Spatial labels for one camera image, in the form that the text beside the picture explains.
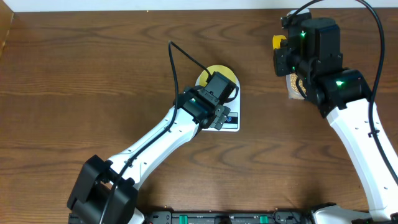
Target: yellow object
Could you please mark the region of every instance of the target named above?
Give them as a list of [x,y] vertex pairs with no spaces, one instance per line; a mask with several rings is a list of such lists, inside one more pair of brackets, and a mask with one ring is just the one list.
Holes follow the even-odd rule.
[[272,38],[272,45],[274,46],[274,49],[279,49],[280,48],[280,42],[282,40],[286,40],[286,37],[284,35],[275,35]]
[[[229,80],[231,80],[232,82],[234,82],[236,84],[235,74],[232,72],[231,69],[229,69],[228,67],[225,67],[224,65],[212,65],[212,66],[208,67],[207,70],[209,70],[209,72],[211,74],[213,74],[213,72],[220,72],[221,74],[223,74],[225,77],[227,77]],[[206,80],[208,77],[209,77],[209,74],[207,74],[206,71],[203,71],[199,76],[199,85],[205,87],[207,85]]]

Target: green indicator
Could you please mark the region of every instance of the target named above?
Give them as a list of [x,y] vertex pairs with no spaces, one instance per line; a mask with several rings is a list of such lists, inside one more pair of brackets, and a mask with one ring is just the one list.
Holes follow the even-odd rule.
[[342,81],[336,81],[337,86],[341,86],[342,84],[344,84],[344,82]]
[[260,216],[260,224],[267,224],[268,217],[267,216]]
[[180,215],[180,224],[188,224],[188,216]]

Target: green light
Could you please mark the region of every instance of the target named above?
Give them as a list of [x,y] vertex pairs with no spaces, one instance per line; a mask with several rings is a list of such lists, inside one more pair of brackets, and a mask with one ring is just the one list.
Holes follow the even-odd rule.
[[342,81],[336,81],[337,86],[341,86],[342,84],[344,84],[344,82]]

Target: wooden table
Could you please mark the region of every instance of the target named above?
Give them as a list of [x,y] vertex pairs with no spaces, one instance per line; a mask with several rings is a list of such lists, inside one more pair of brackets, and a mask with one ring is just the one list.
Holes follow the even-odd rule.
[[[173,40],[241,82],[241,130],[202,132],[145,181],[139,208],[264,211],[336,202],[366,210],[338,136],[315,106],[289,100],[272,36],[289,10],[18,13],[0,61],[0,222],[66,223],[82,164],[116,154],[172,106]],[[376,99],[398,149],[398,9],[378,9],[386,60]],[[370,86],[379,34],[365,9],[313,10],[341,28],[344,65]],[[179,85],[201,69],[175,51]]]

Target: green connector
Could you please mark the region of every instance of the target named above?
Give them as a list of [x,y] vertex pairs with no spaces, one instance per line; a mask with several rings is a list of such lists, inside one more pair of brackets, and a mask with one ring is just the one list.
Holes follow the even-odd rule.
[[188,224],[188,216],[180,215],[180,224]]
[[268,216],[260,216],[260,224],[267,224],[267,223],[268,223]]

